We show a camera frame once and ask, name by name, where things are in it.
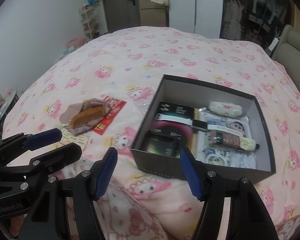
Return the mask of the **grey door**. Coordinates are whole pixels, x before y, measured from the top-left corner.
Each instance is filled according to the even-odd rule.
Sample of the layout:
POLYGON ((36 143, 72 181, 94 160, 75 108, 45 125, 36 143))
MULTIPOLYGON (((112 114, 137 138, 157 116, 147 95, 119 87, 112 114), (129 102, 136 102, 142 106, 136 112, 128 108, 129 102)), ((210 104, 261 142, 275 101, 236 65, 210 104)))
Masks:
POLYGON ((138 27, 139 0, 103 0, 108 32, 138 27))

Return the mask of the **beige pink cloth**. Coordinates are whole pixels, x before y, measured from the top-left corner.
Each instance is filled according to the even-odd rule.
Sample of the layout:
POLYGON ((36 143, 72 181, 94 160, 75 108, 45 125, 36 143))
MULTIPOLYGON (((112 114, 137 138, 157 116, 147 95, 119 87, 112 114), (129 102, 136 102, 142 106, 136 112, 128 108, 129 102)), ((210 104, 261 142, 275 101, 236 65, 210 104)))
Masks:
POLYGON ((110 110, 110 104, 106 100, 92 98, 69 105, 59 120, 70 133, 79 135, 96 127, 110 110))

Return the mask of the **black cardboard storage box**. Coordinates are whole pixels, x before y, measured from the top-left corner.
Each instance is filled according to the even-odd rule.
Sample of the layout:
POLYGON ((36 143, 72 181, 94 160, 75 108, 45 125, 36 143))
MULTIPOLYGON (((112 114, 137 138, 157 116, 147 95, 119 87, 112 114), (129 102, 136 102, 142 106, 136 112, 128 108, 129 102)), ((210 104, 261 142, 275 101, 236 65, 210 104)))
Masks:
POLYGON ((257 183, 276 172, 269 131, 254 96, 164 75, 131 151, 138 169, 184 179, 184 148, 224 178, 257 183))

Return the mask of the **white wardrobe panel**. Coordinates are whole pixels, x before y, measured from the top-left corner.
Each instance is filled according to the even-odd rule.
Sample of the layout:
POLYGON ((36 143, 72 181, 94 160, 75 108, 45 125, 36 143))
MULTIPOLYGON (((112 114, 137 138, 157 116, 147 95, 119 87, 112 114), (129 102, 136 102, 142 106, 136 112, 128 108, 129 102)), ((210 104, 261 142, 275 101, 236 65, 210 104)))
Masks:
POLYGON ((169 26, 207 38, 221 34, 223 0, 169 0, 169 26))

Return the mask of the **white fluffy hair clip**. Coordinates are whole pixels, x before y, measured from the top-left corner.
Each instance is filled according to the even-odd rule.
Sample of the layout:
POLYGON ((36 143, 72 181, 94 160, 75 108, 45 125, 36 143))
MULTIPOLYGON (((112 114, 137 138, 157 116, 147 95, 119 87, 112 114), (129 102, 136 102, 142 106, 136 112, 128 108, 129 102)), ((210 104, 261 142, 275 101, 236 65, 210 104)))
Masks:
POLYGON ((209 110, 220 116, 230 118, 240 117, 243 114, 243 108, 240 105, 228 102, 213 101, 209 104, 209 110))

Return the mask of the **red envelope packet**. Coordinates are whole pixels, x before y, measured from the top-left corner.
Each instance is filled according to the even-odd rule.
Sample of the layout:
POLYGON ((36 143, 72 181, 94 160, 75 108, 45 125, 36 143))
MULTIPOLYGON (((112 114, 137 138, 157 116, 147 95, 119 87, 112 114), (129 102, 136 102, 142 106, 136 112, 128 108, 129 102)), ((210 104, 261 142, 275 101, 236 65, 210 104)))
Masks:
POLYGON ((113 122, 118 113, 126 105, 126 102, 117 98, 106 96, 104 100, 110 105, 110 112, 104 117, 100 123, 93 128, 93 132, 99 135, 104 135, 110 124, 113 122))

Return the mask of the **white shelf rack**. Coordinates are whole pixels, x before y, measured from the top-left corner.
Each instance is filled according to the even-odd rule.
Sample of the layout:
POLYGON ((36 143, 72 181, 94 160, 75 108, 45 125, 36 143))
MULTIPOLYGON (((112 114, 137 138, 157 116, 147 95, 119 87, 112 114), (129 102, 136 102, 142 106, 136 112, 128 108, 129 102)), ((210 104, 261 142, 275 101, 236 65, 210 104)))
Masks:
POLYGON ((98 37, 100 35, 100 31, 95 8, 92 5, 85 4, 79 9, 78 13, 86 37, 90 40, 98 37))

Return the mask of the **yellow cartoon sticker card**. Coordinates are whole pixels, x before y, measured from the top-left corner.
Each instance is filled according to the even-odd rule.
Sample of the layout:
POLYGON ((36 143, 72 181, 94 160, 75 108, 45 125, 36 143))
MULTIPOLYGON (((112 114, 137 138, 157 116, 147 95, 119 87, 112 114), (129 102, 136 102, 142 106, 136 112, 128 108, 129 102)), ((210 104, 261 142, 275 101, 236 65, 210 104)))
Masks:
POLYGON ((84 151, 90 140, 90 137, 87 135, 74 135, 65 128, 61 129, 61 132, 62 138, 59 142, 56 143, 58 147, 65 146, 70 143, 76 143, 81 147, 82 151, 84 151))

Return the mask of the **dark glass wardrobe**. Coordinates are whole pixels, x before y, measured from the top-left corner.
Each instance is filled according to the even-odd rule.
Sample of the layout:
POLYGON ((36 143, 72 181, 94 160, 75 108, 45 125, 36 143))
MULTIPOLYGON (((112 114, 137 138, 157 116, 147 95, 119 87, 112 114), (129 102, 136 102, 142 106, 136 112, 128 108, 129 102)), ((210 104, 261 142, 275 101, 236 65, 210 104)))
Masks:
POLYGON ((220 38, 250 41, 266 49, 293 20, 292 0, 223 0, 220 38))

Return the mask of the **pink cartoon print bedspread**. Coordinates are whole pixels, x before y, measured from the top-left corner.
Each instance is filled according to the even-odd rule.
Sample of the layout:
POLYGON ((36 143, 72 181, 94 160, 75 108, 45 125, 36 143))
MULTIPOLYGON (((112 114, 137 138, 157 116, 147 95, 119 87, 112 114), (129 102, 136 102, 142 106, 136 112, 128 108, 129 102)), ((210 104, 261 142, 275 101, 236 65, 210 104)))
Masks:
POLYGON ((172 28, 138 27, 90 41, 51 67, 8 114, 3 136, 60 127, 74 103, 110 96, 126 104, 103 135, 90 132, 69 178, 101 159, 119 159, 106 194, 95 204, 106 239, 190 239, 202 203, 188 183, 139 171, 130 147, 164 74, 202 80, 255 96, 274 149, 276 173, 257 184, 279 239, 300 228, 300 88, 264 50, 243 41, 210 40, 172 28))

